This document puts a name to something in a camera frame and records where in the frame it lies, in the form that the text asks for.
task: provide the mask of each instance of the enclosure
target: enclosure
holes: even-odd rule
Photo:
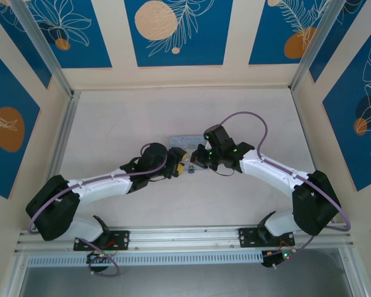
[[[295,231],[299,256],[266,268],[292,247],[240,232],[292,199],[189,161],[78,211],[128,232],[116,278],[90,274],[77,239],[26,231],[50,177],[110,173],[152,142],[191,153],[239,111],[267,122],[264,155],[327,174],[350,231]],[[256,148],[265,133],[246,114],[223,126]],[[0,0],[0,296],[102,293],[371,296],[371,0]]]

